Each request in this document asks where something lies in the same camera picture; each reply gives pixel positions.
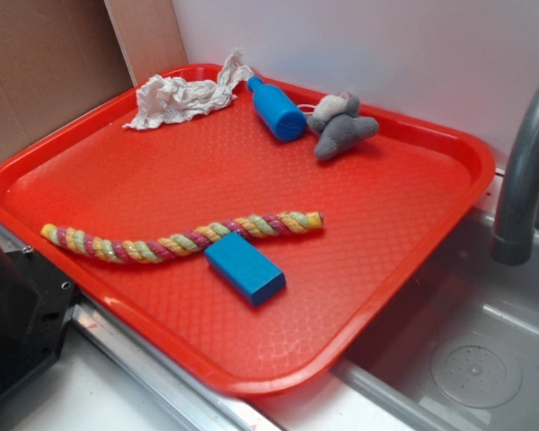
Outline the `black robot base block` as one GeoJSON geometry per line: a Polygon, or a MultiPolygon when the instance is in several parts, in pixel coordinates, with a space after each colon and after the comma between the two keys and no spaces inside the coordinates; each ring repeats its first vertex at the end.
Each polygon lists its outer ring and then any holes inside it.
{"type": "Polygon", "coordinates": [[[0,247],[0,403],[58,361],[75,298],[74,280],[38,251],[0,247]]]}

